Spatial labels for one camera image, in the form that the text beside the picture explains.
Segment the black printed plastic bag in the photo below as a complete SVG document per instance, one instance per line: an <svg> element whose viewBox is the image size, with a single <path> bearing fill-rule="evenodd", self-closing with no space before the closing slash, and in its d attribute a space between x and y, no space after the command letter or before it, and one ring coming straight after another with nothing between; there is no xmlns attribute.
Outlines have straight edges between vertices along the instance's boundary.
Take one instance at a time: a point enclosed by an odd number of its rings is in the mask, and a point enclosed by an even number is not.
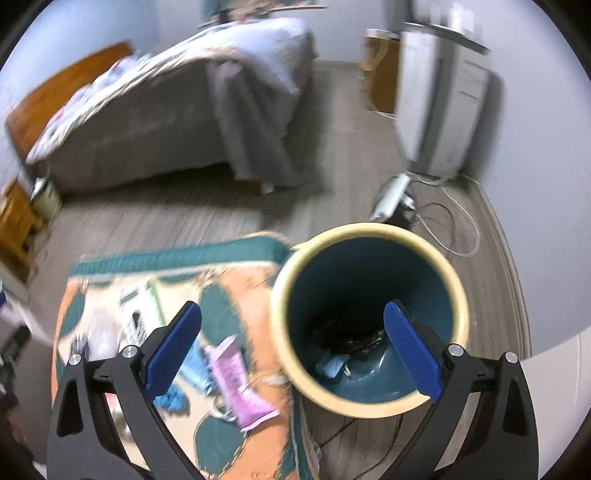
<svg viewBox="0 0 591 480"><path fill-rule="evenodd" d="M345 346L342 347L342 354L349 355L349 357L364 354L367 355L370 350L381 344L386 336L384 329L362 338L347 340Z"/></svg>

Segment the purple pink pouch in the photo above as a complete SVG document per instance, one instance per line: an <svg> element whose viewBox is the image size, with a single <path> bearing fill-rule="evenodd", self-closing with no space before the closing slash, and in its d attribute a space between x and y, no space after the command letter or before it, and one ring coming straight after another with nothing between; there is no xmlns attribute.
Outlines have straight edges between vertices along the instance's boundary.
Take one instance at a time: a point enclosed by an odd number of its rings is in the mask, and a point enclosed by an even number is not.
<svg viewBox="0 0 591 480"><path fill-rule="evenodd" d="M204 352L218 390L242 433L280 416L250 385L238 336L228 336L217 346L207 345Z"/></svg>

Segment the teal yellow trash bin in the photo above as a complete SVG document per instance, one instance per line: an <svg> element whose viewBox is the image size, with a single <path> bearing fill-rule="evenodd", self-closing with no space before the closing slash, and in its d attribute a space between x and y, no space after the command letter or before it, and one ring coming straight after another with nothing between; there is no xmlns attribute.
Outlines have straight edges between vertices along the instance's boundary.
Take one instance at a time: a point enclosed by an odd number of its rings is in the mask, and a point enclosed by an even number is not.
<svg viewBox="0 0 591 480"><path fill-rule="evenodd" d="M367 355L352 356L335 379L318 375L325 352L384 326L386 305L399 300L411 321L445 344L466 346L468 300L445 256L399 227L335 227L288 250L270 300L271 337L283 373L305 398L336 414L363 419L402 415L428 402L388 336Z"/></svg>

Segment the crumpled blue glove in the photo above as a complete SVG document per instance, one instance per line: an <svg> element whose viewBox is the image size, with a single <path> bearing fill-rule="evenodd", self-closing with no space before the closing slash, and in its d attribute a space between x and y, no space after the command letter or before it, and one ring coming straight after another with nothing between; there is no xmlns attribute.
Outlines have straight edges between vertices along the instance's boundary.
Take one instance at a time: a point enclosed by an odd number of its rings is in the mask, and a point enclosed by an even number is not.
<svg viewBox="0 0 591 480"><path fill-rule="evenodd" d="M190 411L190 392L207 396L214 390L214 382L204 352L200 347L193 346L183 360L176 379L163 395L153 400L153 405L170 415L187 415Z"/></svg>

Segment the white green medicine box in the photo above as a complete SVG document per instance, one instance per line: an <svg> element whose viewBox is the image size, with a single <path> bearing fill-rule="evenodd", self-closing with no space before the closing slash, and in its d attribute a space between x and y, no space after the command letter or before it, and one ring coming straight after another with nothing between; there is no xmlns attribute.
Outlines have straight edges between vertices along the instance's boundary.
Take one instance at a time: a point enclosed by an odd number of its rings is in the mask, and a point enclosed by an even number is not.
<svg viewBox="0 0 591 480"><path fill-rule="evenodd" d="M151 279L99 290L87 307L83 318L92 359L114 357L129 345L139 347L166 324Z"/></svg>

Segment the patterned teal orange rug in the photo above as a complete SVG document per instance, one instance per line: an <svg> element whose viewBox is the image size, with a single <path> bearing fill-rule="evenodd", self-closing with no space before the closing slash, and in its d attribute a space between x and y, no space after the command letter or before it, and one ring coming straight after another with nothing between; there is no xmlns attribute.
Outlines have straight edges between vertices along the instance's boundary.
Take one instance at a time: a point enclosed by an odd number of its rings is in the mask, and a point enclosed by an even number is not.
<svg viewBox="0 0 591 480"><path fill-rule="evenodd" d="M233 241L78 262L53 351L52 479L315 479L271 337L290 246Z"/></svg>

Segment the white board panel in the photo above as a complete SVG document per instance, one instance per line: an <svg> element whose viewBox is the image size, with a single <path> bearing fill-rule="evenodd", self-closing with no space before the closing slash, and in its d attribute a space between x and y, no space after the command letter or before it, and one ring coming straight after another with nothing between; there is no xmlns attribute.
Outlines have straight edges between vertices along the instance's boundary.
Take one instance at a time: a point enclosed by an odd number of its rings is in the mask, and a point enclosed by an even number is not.
<svg viewBox="0 0 591 480"><path fill-rule="evenodd" d="M538 476L556 463L590 409L591 331L522 362L539 444Z"/></svg>

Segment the white power strip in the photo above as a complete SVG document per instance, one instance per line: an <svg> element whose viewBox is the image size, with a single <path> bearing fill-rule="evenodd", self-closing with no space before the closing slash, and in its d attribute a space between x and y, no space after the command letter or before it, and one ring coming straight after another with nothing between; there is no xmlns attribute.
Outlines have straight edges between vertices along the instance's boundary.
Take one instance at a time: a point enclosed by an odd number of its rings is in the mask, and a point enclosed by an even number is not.
<svg viewBox="0 0 591 480"><path fill-rule="evenodd" d="M411 177L407 173L388 179L377 193L369 221L401 228L410 227L416 212L415 199L408 192L410 185Z"/></svg>

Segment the green white small bin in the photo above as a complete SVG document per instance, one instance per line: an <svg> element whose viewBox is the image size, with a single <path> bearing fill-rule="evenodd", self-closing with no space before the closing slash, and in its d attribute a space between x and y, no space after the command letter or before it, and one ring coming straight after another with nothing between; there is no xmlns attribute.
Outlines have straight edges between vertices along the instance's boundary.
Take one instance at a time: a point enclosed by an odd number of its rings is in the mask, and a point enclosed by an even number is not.
<svg viewBox="0 0 591 480"><path fill-rule="evenodd" d="M30 196L32 207L47 221L60 212L63 202L49 177L38 178Z"/></svg>

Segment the wooden stool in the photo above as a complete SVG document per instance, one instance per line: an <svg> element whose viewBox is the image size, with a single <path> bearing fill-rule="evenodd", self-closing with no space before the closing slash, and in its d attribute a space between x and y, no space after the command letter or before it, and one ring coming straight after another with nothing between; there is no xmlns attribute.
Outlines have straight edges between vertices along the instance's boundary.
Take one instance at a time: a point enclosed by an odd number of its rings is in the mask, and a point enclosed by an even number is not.
<svg viewBox="0 0 591 480"><path fill-rule="evenodd" d="M46 226L47 222L30 204L24 187L14 178L1 191L1 262L23 283L36 269L34 237Z"/></svg>

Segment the bed with grey cover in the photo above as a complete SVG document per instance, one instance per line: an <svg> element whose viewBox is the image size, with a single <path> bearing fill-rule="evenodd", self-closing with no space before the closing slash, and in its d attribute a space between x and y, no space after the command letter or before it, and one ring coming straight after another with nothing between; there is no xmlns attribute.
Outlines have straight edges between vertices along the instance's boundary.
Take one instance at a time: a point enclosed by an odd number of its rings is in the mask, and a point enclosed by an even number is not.
<svg viewBox="0 0 591 480"><path fill-rule="evenodd" d="M314 60L312 33L295 70L301 95ZM48 157L27 165L64 194L217 163L228 164L236 180L290 188L301 174L284 139L300 99L276 95L243 62L197 60L108 102Z"/></svg>

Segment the wooden headboard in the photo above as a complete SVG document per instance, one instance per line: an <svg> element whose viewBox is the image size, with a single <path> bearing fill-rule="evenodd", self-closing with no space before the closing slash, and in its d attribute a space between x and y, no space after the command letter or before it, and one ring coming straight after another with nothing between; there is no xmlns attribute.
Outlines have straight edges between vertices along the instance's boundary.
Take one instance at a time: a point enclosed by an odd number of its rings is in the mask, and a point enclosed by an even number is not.
<svg viewBox="0 0 591 480"><path fill-rule="evenodd" d="M59 71L15 105L5 125L19 159L26 160L49 120L80 88L133 52L129 40L109 45Z"/></svg>

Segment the white air purifier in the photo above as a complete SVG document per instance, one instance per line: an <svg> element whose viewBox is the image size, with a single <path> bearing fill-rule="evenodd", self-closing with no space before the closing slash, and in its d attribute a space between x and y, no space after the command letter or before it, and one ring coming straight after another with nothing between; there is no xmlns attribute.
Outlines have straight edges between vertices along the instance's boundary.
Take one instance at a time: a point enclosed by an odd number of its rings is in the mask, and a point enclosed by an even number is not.
<svg viewBox="0 0 591 480"><path fill-rule="evenodd" d="M462 168L490 78L490 50L448 27L408 22L394 128L410 171L452 179Z"/></svg>

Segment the wooden cabinet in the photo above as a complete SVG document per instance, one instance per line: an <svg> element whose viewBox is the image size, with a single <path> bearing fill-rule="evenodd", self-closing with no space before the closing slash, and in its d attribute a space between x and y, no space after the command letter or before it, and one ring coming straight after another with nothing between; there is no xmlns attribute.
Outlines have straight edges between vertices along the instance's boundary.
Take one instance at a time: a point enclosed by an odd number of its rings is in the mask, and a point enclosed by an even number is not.
<svg viewBox="0 0 591 480"><path fill-rule="evenodd" d="M366 31L365 56L360 63L363 90L370 110L386 118L393 118L396 111L400 52L399 34L383 29Z"/></svg>

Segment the floral quilt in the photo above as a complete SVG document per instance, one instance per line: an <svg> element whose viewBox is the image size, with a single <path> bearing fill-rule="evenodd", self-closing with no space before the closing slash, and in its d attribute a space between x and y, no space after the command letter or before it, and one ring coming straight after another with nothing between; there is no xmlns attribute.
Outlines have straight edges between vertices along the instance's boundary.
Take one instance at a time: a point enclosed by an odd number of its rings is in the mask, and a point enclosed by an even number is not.
<svg viewBox="0 0 591 480"><path fill-rule="evenodd" d="M296 69L304 64L304 44L311 36L310 27L301 19L249 20L205 28L155 55L127 56L78 89L50 118L26 163L33 165L48 157L108 102L144 81L197 60L243 62L276 95L296 100L301 96Z"/></svg>

